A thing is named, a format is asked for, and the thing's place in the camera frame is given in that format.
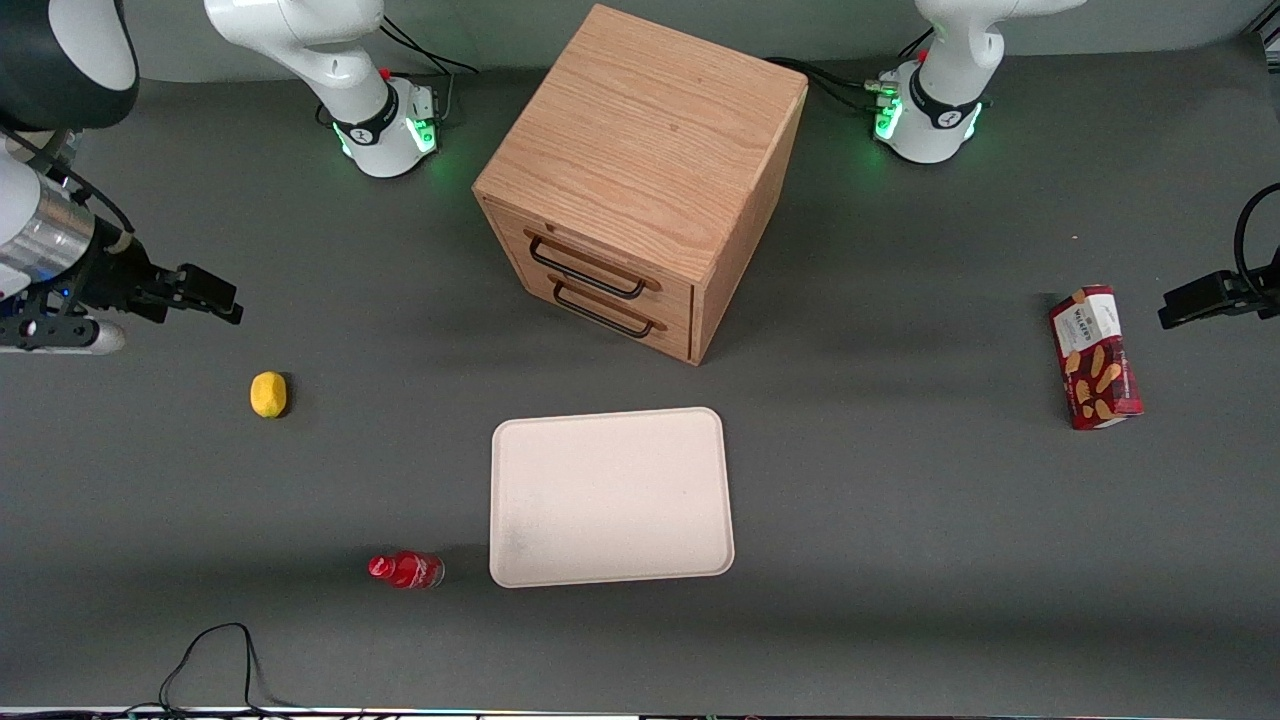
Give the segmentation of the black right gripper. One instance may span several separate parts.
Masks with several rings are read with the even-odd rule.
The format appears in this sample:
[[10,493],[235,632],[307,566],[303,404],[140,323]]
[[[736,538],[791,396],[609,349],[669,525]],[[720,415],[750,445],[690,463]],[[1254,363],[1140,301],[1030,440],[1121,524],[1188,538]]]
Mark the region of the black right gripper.
[[136,240],[119,252],[109,252],[102,238],[95,236],[73,266],[61,314],[86,316],[91,310],[104,310],[164,323],[169,310],[188,309],[238,325],[244,309],[236,302],[236,291],[229,282],[192,264],[179,265],[178,272],[154,264]]

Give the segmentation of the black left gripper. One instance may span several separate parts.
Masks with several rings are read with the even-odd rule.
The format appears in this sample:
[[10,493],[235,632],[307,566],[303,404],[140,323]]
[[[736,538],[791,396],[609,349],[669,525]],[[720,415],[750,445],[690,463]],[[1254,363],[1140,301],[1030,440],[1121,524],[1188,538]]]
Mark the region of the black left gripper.
[[1257,268],[1245,275],[1212,272],[1164,295],[1158,320],[1170,331],[1187,323],[1219,316],[1256,314],[1267,320],[1279,316],[1279,269]]

